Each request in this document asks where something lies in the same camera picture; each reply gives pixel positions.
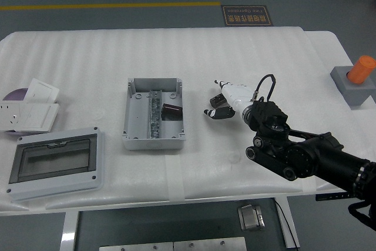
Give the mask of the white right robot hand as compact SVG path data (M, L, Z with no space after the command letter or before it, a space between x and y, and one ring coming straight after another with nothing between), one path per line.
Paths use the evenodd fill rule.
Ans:
M211 119L228 119L236 113L242 115L253 104L253 94L245 85L235 85L220 80L214 81L219 85L221 93L212 97L209 102L211 109L205 109L204 114Z

